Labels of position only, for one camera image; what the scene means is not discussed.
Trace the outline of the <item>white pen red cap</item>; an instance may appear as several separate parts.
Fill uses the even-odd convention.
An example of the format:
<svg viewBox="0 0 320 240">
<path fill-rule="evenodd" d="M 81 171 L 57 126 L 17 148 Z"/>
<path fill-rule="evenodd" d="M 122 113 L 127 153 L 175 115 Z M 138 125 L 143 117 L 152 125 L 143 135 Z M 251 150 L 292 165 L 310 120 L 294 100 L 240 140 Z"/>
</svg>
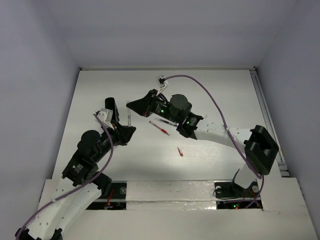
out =
<svg viewBox="0 0 320 240">
<path fill-rule="evenodd" d="M 126 108 L 127 109 L 127 125 L 130 127 L 132 124 L 131 124 L 131 110 L 130 108 Z"/>
</svg>

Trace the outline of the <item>clear red gel pen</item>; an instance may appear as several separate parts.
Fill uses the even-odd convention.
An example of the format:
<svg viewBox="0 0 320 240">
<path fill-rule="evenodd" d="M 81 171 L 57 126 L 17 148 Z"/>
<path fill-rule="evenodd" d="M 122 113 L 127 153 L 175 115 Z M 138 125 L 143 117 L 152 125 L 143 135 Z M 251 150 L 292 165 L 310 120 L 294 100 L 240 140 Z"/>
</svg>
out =
<svg viewBox="0 0 320 240">
<path fill-rule="evenodd" d="M 160 130 L 162 133 L 164 133 L 165 135 L 169 136 L 170 134 L 163 128 L 159 127 L 158 125 L 156 125 L 154 122 L 149 121 L 149 123 L 154 126 L 155 128 L 157 128 L 158 130 Z"/>
</svg>

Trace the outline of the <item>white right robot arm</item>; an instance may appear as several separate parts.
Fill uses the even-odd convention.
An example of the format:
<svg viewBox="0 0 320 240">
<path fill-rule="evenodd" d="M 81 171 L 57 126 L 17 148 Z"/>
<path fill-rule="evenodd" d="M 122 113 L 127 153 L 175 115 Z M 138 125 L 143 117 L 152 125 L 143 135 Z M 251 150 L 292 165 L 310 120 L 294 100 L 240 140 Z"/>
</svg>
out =
<svg viewBox="0 0 320 240">
<path fill-rule="evenodd" d="M 157 90 L 150 90 L 141 99 L 128 102 L 127 108 L 148 118 L 155 114 L 177 124 L 176 130 L 185 138 L 205 140 L 236 149 L 245 164 L 239 169 L 230 190 L 242 196 L 259 177 L 270 174 L 279 152 L 279 146 L 267 129 L 256 125 L 253 129 L 240 129 L 211 122 L 192 113 L 192 104 L 182 94 L 174 94 L 166 100 Z"/>
</svg>

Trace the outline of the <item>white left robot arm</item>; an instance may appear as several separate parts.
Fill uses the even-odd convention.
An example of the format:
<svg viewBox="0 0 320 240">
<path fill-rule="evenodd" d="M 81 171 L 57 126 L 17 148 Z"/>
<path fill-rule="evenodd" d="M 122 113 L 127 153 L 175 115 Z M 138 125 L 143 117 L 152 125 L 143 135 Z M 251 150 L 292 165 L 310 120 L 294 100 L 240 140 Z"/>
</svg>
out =
<svg viewBox="0 0 320 240">
<path fill-rule="evenodd" d="M 98 167 L 116 146 L 125 146 L 136 127 L 115 122 L 103 132 L 88 130 L 62 172 L 50 202 L 34 213 L 15 234 L 17 240 L 62 240 L 84 210 L 98 198 L 108 197 L 112 179 Z"/>
</svg>

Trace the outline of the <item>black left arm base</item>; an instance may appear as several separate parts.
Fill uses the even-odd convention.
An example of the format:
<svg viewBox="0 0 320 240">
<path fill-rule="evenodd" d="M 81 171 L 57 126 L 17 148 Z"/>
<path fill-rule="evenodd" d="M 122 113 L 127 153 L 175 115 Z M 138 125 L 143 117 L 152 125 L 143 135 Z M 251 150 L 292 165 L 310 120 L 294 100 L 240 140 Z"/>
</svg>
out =
<svg viewBox="0 0 320 240">
<path fill-rule="evenodd" d="M 86 210 L 126 210 L 127 182 L 112 182 L 107 196 L 101 196 L 91 203 Z"/>
</svg>

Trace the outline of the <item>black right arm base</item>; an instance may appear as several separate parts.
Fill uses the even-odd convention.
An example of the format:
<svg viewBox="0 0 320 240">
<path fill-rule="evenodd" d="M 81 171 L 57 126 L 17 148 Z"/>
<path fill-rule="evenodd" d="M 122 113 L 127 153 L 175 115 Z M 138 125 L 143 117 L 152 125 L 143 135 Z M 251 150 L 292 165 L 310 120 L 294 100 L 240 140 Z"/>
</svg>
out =
<svg viewBox="0 0 320 240">
<path fill-rule="evenodd" d="M 216 181 L 212 195 L 216 199 L 216 208 L 239 210 L 239 209 L 263 209 L 261 197 L 259 195 L 260 188 L 255 179 L 247 188 L 243 188 L 235 183 L 235 173 L 232 180 Z"/>
</svg>

